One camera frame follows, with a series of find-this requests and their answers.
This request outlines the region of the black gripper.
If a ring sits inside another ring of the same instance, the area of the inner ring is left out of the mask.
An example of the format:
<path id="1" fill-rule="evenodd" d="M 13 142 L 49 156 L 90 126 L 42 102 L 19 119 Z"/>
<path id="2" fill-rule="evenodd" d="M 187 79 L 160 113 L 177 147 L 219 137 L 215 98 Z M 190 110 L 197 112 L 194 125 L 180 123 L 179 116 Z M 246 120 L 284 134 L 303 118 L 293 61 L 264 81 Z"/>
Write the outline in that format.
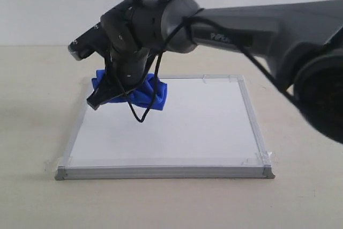
<path id="1" fill-rule="evenodd" d="M 138 51 L 119 50 L 110 47 L 109 57 L 105 60 L 106 79 L 116 87 L 98 87 L 86 99 L 87 104 L 97 110 L 114 98 L 126 98 L 138 89 L 138 83 L 143 78 L 149 50 Z"/>

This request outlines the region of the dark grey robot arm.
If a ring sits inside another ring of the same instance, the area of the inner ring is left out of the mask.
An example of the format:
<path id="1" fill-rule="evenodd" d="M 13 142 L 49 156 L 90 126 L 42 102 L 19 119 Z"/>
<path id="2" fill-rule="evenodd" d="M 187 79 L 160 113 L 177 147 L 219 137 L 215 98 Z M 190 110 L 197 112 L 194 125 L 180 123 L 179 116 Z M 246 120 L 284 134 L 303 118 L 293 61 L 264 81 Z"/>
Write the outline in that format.
<path id="1" fill-rule="evenodd" d="M 204 45 L 263 58 L 264 76 L 318 132 L 342 142 L 342 0 L 203 9 L 194 0 L 124 0 L 101 16 L 105 61 L 87 103 L 132 95 L 164 52 Z"/>

